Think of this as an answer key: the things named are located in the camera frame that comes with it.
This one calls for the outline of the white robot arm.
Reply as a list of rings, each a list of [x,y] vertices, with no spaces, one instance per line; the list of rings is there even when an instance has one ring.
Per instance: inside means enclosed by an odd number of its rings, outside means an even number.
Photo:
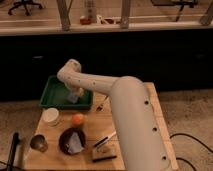
[[[140,79],[85,74],[75,59],[65,63],[57,78],[69,89],[83,88],[109,97],[127,171],[172,171],[149,92]]]

